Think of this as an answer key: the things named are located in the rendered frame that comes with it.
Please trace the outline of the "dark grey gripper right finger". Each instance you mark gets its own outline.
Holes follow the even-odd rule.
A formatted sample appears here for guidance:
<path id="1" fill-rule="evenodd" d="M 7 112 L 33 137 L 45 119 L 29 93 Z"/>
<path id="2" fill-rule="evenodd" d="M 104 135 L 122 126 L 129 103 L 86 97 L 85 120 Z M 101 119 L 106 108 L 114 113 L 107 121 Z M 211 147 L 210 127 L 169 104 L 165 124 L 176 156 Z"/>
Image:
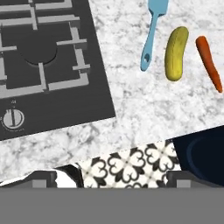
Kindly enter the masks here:
<path id="1" fill-rule="evenodd" d="M 189 171 L 168 171 L 167 187 L 171 188 L 220 188 L 219 185 L 197 178 Z"/>

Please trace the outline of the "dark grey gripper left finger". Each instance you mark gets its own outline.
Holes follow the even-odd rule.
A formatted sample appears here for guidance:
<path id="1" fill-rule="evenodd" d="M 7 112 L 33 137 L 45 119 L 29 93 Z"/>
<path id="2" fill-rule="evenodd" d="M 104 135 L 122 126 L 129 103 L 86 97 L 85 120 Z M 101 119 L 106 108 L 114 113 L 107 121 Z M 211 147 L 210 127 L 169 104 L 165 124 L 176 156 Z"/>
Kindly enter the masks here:
<path id="1" fill-rule="evenodd" d="M 56 188 L 56 171 L 34 171 L 26 178 L 4 185 L 4 188 Z"/>

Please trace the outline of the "orange carrot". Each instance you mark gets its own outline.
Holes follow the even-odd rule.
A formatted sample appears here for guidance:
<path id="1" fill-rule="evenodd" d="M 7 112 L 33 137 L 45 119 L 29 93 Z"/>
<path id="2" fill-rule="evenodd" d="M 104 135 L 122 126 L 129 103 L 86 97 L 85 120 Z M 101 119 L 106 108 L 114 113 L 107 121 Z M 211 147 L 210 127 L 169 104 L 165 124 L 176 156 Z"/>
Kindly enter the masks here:
<path id="1" fill-rule="evenodd" d="M 199 56 L 202 59 L 204 67 L 207 71 L 209 78 L 211 79 L 212 83 L 214 84 L 216 90 L 221 93 L 223 91 L 222 84 L 221 84 L 221 77 L 214 65 L 212 54 L 210 51 L 210 46 L 207 42 L 207 38 L 205 36 L 199 36 L 195 40 Z"/>

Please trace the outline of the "yellow-green cucumber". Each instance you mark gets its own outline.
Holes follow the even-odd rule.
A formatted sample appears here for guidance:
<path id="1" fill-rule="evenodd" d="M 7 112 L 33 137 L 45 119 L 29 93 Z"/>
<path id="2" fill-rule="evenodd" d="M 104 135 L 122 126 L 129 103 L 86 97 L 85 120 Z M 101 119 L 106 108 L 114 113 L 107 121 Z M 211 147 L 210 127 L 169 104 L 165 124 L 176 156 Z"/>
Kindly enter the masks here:
<path id="1" fill-rule="evenodd" d="M 169 81 L 178 81 L 183 73 L 183 57 L 189 31 L 185 26 L 174 29 L 168 39 L 164 55 L 164 70 Z"/>

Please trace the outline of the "light blue spatula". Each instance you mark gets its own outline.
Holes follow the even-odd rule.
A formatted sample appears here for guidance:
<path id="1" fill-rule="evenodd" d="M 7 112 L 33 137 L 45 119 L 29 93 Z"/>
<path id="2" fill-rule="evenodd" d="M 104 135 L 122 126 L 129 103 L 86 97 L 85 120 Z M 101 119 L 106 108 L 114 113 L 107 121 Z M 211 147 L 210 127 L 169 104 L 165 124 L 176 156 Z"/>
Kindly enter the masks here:
<path id="1" fill-rule="evenodd" d="M 165 15 L 168 8 L 169 0 L 148 0 L 148 10 L 151 14 L 150 29 L 145 41 L 140 68 L 144 72 L 148 69 L 152 58 L 153 40 L 158 18 Z"/>

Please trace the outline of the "silver hob knob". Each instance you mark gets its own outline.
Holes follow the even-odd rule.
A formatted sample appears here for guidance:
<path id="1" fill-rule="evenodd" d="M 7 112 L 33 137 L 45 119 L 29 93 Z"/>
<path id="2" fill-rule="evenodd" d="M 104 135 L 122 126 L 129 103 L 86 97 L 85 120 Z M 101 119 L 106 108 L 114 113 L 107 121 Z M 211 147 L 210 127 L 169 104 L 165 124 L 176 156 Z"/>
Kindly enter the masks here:
<path id="1" fill-rule="evenodd" d="M 24 113 L 15 108 L 7 109 L 2 118 L 2 124 L 8 130 L 17 130 L 24 124 L 24 122 Z"/>

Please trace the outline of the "dark grey gas hob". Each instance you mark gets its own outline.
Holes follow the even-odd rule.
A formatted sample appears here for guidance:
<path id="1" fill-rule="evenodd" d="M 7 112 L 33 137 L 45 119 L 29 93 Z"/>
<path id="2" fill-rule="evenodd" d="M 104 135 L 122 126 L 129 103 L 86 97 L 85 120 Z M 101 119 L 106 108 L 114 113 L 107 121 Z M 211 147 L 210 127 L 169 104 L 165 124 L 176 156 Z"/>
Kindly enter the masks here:
<path id="1" fill-rule="evenodd" d="M 0 0 L 0 140 L 115 114 L 88 0 Z"/>

